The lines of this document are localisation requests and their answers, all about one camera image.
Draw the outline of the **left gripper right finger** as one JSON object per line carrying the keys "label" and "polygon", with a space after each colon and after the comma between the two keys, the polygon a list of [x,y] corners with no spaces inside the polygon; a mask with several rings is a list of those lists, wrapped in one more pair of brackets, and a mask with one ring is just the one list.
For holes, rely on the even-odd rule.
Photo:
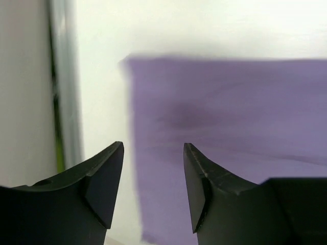
{"label": "left gripper right finger", "polygon": [[183,164],[199,244],[326,244],[326,178],[255,184],[185,143]]}

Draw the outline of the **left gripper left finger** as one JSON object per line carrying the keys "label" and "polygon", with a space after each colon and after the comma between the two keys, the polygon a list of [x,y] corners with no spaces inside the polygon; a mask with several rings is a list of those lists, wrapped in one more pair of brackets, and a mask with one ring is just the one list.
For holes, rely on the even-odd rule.
{"label": "left gripper left finger", "polygon": [[123,158],[117,141],[32,186],[1,187],[1,244],[103,244]]}

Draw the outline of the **purple t shirt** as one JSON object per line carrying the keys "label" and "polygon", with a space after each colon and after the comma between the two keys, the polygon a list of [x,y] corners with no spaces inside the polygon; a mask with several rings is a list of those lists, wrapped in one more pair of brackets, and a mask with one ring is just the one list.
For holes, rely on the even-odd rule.
{"label": "purple t shirt", "polygon": [[183,148],[255,184],[326,178],[325,60],[128,57],[142,238],[199,244]]}

